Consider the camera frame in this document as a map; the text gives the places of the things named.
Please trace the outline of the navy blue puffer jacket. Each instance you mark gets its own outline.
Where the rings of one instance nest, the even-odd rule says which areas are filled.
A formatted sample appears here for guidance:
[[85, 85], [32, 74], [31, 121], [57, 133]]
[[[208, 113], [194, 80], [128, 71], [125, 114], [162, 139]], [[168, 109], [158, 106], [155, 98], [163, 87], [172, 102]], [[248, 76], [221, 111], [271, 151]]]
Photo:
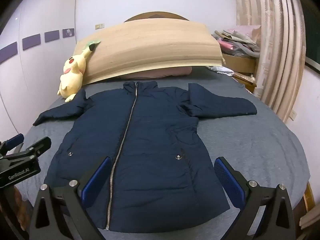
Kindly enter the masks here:
[[256, 113], [250, 101], [218, 96], [196, 83], [181, 89], [126, 82], [89, 97], [80, 90], [35, 121], [74, 120], [44, 181], [65, 186], [109, 157], [111, 173], [103, 176], [87, 210], [98, 228], [125, 233], [191, 228], [229, 209], [198, 136], [199, 120]]

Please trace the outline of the pile of clothes and papers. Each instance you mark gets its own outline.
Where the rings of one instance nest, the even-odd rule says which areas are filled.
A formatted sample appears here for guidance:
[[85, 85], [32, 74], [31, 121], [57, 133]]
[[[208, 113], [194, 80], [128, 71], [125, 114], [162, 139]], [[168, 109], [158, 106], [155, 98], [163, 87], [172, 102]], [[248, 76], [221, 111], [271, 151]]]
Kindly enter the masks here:
[[260, 57], [261, 26], [237, 25], [212, 34], [224, 54], [238, 57]]

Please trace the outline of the yellow Pikachu plush toy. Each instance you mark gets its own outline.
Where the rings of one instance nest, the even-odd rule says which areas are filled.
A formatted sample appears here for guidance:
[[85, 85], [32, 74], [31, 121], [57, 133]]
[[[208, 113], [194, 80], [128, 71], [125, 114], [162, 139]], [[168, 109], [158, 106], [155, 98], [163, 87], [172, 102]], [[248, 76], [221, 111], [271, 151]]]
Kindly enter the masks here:
[[64, 98], [65, 102], [74, 99], [82, 87], [87, 60], [98, 44], [92, 44], [80, 54], [71, 56], [65, 61], [63, 74], [60, 76], [60, 84], [57, 95]]

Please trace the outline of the white wardrobe with purple panels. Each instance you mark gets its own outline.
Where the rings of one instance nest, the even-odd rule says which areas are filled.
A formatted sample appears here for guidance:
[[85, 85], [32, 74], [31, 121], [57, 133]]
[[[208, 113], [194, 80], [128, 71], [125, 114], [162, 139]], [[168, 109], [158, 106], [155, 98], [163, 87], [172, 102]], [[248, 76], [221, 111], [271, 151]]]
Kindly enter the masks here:
[[1, 140], [27, 133], [57, 98], [75, 48], [75, 0], [23, 0], [1, 33]]

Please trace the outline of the green plush leaf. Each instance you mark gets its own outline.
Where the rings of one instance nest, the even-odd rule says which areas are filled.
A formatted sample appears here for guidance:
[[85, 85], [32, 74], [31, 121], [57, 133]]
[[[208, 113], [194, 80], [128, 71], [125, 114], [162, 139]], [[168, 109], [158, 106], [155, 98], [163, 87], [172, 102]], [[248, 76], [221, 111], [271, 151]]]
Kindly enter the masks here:
[[100, 40], [89, 41], [86, 43], [85, 48], [89, 47], [92, 44], [99, 44], [100, 42]]

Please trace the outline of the wooden bedside cabinet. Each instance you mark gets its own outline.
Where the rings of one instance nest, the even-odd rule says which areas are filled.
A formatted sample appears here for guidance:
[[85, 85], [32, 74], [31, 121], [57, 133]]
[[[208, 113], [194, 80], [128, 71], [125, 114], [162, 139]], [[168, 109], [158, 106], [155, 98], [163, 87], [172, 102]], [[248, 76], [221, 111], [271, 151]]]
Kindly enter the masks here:
[[233, 55], [223, 54], [225, 60], [224, 66], [233, 70], [233, 78], [239, 83], [245, 85], [245, 88], [254, 93], [257, 86], [255, 80], [255, 72], [257, 61], [252, 57], [238, 57]]

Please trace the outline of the white crumpled cloth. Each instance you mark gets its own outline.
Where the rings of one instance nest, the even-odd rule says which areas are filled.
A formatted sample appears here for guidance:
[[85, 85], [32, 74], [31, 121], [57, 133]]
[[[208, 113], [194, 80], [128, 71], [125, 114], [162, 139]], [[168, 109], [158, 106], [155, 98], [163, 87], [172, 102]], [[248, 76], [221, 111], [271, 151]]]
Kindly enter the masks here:
[[227, 76], [233, 76], [234, 71], [224, 67], [224, 66], [206, 66], [206, 68], [212, 72], [215, 72], [217, 74], [227, 75]]

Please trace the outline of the pink pillow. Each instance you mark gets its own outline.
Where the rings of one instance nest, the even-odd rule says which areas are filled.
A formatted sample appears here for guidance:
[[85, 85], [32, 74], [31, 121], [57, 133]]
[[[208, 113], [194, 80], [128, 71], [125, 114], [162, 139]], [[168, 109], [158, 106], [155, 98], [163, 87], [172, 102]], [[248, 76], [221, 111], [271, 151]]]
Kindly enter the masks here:
[[132, 74], [122, 75], [122, 79], [160, 79], [169, 76], [185, 76], [192, 72], [192, 67], [171, 67], [154, 70], [146, 70]]

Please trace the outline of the wooden round headboard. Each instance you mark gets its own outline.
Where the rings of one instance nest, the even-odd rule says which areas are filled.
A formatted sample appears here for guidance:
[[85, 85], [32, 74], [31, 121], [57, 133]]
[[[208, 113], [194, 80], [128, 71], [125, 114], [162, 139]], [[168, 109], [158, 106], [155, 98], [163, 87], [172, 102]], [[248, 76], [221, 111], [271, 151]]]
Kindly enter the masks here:
[[143, 19], [148, 19], [148, 18], [171, 18], [171, 19], [177, 19], [177, 20], [185, 20], [187, 21], [188, 19], [180, 16], [178, 14], [174, 14], [171, 12], [165, 12], [165, 11], [151, 11], [151, 12], [144, 12], [141, 14], [138, 14], [136, 16], [133, 16], [126, 20], [125, 22], [130, 22], [130, 21], [136, 21], [136, 20], [143, 20]]

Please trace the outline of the beige curtain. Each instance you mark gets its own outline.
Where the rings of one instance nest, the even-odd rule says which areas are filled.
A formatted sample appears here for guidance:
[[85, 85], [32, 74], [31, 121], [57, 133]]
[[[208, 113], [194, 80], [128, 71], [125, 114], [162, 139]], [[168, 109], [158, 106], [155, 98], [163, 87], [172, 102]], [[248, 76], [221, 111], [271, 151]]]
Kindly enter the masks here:
[[260, 26], [254, 94], [286, 122], [293, 110], [306, 58], [300, 0], [236, 0], [237, 24]]

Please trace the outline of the wall power outlet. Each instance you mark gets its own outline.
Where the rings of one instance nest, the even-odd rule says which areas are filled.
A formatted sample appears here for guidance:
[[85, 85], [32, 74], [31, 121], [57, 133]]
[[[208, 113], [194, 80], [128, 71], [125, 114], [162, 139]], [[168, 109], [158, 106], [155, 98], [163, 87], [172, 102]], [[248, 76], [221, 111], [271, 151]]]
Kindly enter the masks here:
[[105, 25], [104, 25], [103, 23], [96, 24], [96, 25], [95, 25], [95, 30], [103, 29], [104, 27], [105, 27]]

